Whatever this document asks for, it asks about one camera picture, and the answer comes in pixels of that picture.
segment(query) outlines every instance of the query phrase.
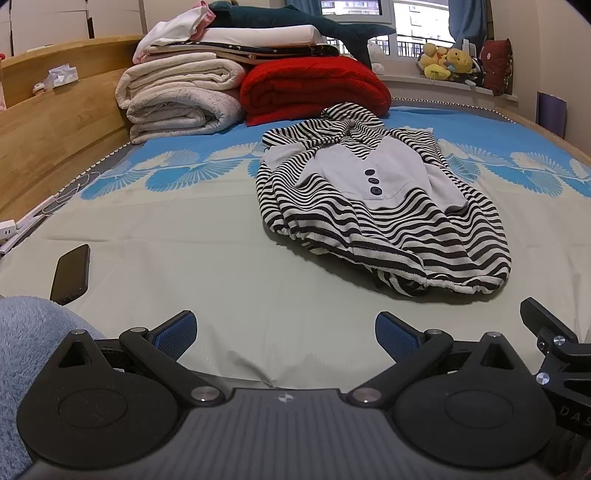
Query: power strip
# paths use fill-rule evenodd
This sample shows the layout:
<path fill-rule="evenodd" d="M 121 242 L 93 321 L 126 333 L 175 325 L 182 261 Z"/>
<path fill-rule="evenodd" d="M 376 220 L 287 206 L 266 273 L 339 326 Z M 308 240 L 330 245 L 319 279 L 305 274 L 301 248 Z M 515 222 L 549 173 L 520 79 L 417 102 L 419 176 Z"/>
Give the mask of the power strip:
<path fill-rule="evenodd" d="M 0 240 L 6 240 L 17 233 L 17 224 L 14 220 L 0 222 Z"/>
<path fill-rule="evenodd" d="M 36 217 L 33 217 L 26 225 L 17 230 L 16 235 L 13 235 L 8 242 L 0 246 L 0 257 L 6 255 L 31 228 L 35 227 L 35 225 L 38 225 L 39 222 L 41 222 L 45 217 L 46 215 L 37 215 Z"/>

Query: red blanket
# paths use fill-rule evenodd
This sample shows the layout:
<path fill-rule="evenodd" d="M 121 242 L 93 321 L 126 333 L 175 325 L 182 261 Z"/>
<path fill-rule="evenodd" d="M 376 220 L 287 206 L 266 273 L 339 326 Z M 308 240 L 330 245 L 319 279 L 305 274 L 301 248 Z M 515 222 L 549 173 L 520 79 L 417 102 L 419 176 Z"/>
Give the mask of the red blanket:
<path fill-rule="evenodd" d="M 303 57 L 262 63 L 246 75 L 240 103 L 250 127 L 318 116 L 337 103 L 352 102 L 375 115 L 391 103 L 388 88 L 349 57 Z"/>

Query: blue gripper pad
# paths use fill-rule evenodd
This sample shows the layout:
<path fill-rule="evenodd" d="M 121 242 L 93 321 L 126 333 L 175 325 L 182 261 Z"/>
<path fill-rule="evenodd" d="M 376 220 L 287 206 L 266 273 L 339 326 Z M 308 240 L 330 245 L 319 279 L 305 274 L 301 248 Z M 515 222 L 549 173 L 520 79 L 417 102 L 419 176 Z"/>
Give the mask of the blue gripper pad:
<path fill-rule="evenodd" d="M 381 312 L 375 319 L 375 338 L 394 361 L 414 352 L 425 341 L 425 335 L 390 312 Z"/>
<path fill-rule="evenodd" d="M 152 344 L 170 358 L 178 360 L 197 339 L 197 319 L 184 310 L 150 332 Z"/>

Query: logo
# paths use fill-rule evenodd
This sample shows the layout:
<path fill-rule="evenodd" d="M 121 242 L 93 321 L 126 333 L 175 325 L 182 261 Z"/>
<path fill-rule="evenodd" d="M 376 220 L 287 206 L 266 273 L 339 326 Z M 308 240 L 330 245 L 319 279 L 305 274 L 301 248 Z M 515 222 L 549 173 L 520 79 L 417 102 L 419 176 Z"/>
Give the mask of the logo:
<path fill-rule="evenodd" d="M 567 417 L 570 421 L 574 423 L 579 423 L 583 427 L 591 427 L 591 416 L 590 417 L 581 417 L 581 412 L 579 411 L 571 411 L 566 405 L 562 405 L 560 407 L 560 411 L 558 415 L 561 417 Z"/>
<path fill-rule="evenodd" d="M 290 395 L 289 393 L 282 393 L 281 395 L 279 395 L 277 397 L 277 400 L 279 400 L 280 402 L 284 403 L 284 404 L 288 404 L 289 402 L 294 401 L 296 398 L 293 395 Z"/>

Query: purple folder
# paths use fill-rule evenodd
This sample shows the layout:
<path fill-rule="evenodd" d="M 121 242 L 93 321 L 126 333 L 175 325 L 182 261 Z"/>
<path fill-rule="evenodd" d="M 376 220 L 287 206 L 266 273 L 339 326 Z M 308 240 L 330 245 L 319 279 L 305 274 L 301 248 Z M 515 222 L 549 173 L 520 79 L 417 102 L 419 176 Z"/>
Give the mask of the purple folder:
<path fill-rule="evenodd" d="M 564 138 L 566 115 L 566 102 L 562 98 L 538 92 L 535 123 Z"/>

